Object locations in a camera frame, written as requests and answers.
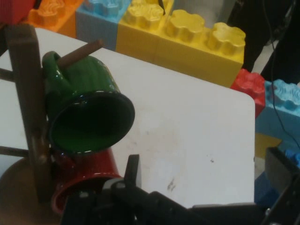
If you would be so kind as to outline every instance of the wooden mug tree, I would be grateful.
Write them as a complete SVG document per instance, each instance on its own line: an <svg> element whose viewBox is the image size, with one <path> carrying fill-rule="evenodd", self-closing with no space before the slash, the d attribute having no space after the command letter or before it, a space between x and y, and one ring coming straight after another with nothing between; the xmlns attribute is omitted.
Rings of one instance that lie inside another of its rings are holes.
<svg viewBox="0 0 300 225"><path fill-rule="evenodd" d="M5 34L13 71L0 69L0 79L15 83L28 150L0 146L2 155L24 157L0 179L0 224L58 224L50 207L54 186L38 38L27 24L9 26ZM57 64L66 68L101 47L102 41L86 44Z"/></svg>

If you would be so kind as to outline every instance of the wooden post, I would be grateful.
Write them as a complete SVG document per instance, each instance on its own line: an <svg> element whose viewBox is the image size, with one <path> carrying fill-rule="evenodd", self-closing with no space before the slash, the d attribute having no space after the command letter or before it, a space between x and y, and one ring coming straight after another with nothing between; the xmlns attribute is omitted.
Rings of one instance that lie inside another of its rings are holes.
<svg viewBox="0 0 300 225"><path fill-rule="evenodd" d="M46 134L45 90L35 29L27 24L6 29L7 48L13 68L29 149L37 197L47 202L53 194L51 161Z"/></svg>

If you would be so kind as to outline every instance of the green mug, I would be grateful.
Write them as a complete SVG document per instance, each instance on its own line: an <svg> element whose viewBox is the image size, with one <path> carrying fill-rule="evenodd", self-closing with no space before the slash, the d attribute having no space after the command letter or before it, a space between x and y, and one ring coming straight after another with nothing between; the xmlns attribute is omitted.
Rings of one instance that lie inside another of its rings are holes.
<svg viewBox="0 0 300 225"><path fill-rule="evenodd" d="M86 154L111 147L131 129L135 109L120 93L104 63L87 56L60 69L56 52L44 55L48 137L66 154Z"/></svg>

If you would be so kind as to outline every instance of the blue toy block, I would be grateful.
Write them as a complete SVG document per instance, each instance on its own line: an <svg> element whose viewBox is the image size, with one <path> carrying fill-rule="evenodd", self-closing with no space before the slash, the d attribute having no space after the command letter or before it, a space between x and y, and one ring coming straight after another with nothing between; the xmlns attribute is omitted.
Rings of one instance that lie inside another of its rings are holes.
<svg viewBox="0 0 300 225"><path fill-rule="evenodd" d="M283 131L273 108L271 82L265 82L266 106L255 120L255 131L293 143L293 139ZM275 107L282 123L300 143L300 88L282 80L274 81Z"/></svg>
<svg viewBox="0 0 300 225"><path fill-rule="evenodd" d="M295 153L292 149L285 150L285 156L290 159L290 161L300 168L300 153Z"/></svg>
<svg viewBox="0 0 300 225"><path fill-rule="evenodd" d="M77 39L102 39L104 48L115 51L118 23L131 0L86 0L76 11Z"/></svg>
<svg viewBox="0 0 300 225"><path fill-rule="evenodd" d="M280 151L284 153L286 153L287 150L293 153L300 153L300 149L298 148L297 144L294 141L292 142L283 141L277 147Z"/></svg>
<svg viewBox="0 0 300 225"><path fill-rule="evenodd" d="M254 182L254 202L264 207L272 207L279 197L279 193L272 187L263 172Z"/></svg>

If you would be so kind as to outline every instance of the mug handle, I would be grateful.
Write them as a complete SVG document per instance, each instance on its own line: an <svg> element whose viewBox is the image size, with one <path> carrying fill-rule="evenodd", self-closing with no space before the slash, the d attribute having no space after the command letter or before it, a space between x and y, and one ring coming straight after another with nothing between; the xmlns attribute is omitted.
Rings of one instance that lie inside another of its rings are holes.
<svg viewBox="0 0 300 225"><path fill-rule="evenodd" d="M60 56L56 52L48 52L43 56L42 66L43 74L48 81L49 91L55 90L59 93L71 92L73 89L69 81L64 77L61 69L58 67L56 60Z"/></svg>

